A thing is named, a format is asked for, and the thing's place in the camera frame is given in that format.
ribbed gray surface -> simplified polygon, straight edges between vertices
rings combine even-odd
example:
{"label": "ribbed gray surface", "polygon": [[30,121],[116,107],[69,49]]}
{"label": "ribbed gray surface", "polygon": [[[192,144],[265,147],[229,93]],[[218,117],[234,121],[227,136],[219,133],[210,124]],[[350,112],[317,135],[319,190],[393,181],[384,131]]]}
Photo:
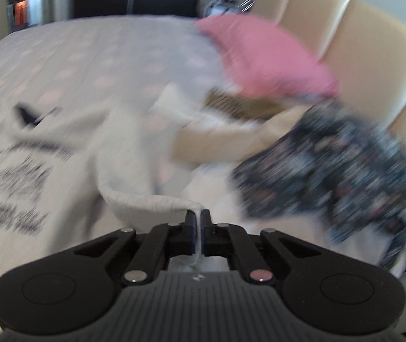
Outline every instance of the ribbed gray surface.
{"label": "ribbed gray surface", "polygon": [[94,324],[55,337],[6,331],[0,342],[405,342],[387,330],[340,337],[316,330],[291,314],[276,292],[250,285],[236,271],[195,274],[162,272],[149,285],[126,288]]}

pink pillow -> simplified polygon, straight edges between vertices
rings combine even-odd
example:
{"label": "pink pillow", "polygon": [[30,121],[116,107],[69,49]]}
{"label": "pink pillow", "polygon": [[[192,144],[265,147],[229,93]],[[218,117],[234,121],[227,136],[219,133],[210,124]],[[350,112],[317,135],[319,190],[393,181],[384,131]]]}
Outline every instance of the pink pillow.
{"label": "pink pillow", "polygon": [[215,40],[228,75],[246,97],[335,96],[338,81],[291,33],[264,19],[225,14],[195,23]]}

white sweatshirt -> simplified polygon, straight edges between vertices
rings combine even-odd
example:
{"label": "white sweatshirt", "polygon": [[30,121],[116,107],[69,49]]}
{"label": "white sweatshirt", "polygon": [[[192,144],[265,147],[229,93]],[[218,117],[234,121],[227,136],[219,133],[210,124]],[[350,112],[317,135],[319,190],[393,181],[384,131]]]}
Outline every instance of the white sweatshirt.
{"label": "white sweatshirt", "polygon": [[0,276],[89,240],[99,194],[124,226],[139,230],[161,223],[157,212],[201,208],[150,195],[132,111],[91,108],[24,125],[17,109],[0,105]]}

dark floral clothing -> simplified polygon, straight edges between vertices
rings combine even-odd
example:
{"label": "dark floral clothing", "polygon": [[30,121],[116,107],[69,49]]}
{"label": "dark floral clothing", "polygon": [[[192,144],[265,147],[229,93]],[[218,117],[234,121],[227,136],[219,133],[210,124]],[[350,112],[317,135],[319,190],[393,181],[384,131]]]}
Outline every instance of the dark floral clothing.
{"label": "dark floral clothing", "polygon": [[381,266],[406,243],[406,155],[400,140],[335,100],[309,109],[232,179],[247,213],[271,218],[318,211],[336,243],[369,224],[394,234]]}

silver pin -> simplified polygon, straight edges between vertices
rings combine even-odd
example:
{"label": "silver pin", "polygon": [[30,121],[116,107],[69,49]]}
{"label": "silver pin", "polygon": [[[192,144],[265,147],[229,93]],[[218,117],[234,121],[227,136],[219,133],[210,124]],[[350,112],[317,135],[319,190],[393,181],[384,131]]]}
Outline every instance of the silver pin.
{"label": "silver pin", "polygon": [[259,268],[257,270],[252,271],[249,274],[250,278],[254,281],[263,283],[265,281],[271,280],[273,278],[273,273],[269,270],[265,270],[263,268]]}
{"label": "silver pin", "polygon": [[131,270],[124,274],[124,278],[131,283],[139,283],[147,279],[147,274],[142,270]]}

